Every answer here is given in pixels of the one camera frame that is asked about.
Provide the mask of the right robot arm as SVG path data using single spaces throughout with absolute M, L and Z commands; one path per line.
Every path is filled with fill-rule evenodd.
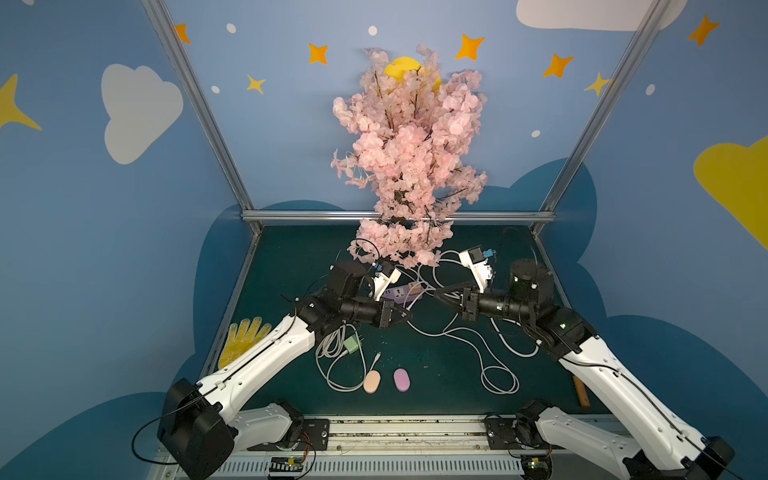
M 516 414 L 522 443 L 559 446 L 618 479 L 717 479 L 734 449 L 721 437 L 703 436 L 663 404 L 614 355 L 594 327 L 554 300 L 554 278 L 534 259 L 515 261 L 510 285 L 494 289 L 487 261 L 467 255 L 473 281 L 438 288 L 435 296 L 463 319 L 510 320 L 578 378 L 626 428 L 621 436 L 578 420 L 545 401 Z

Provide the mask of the purple power strip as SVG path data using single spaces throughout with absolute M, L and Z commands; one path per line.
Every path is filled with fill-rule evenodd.
M 410 282 L 405 285 L 386 289 L 382 297 L 387 300 L 392 300 L 396 304 L 407 306 L 420 298 L 424 292 L 425 289 L 421 283 Z

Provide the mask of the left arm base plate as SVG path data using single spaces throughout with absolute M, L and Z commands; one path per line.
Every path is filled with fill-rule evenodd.
M 327 418 L 304 418 L 301 424 L 295 422 L 286 435 L 277 443 L 264 443 L 248 447 L 248 451 L 326 451 L 330 438 L 330 420 Z

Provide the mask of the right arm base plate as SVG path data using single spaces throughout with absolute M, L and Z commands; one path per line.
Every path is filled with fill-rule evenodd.
M 538 418 L 488 415 L 481 420 L 491 450 L 562 450 L 547 442 L 537 425 Z

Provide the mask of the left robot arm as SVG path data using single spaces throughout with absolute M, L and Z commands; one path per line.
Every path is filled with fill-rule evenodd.
M 259 343 L 229 365 L 195 383 L 176 382 L 167 392 L 157 438 L 190 479 L 206 479 L 239 450 L 298 441 L 301 414 L 286 402 L 245 411 L 253 395 L 293 360 L 342 326 L 386 329 L 411 313 L 384 298 L 400 270 L 381 261 L 369 275 L 345 261 L 327 284 L 293 302 L 292 311 Z

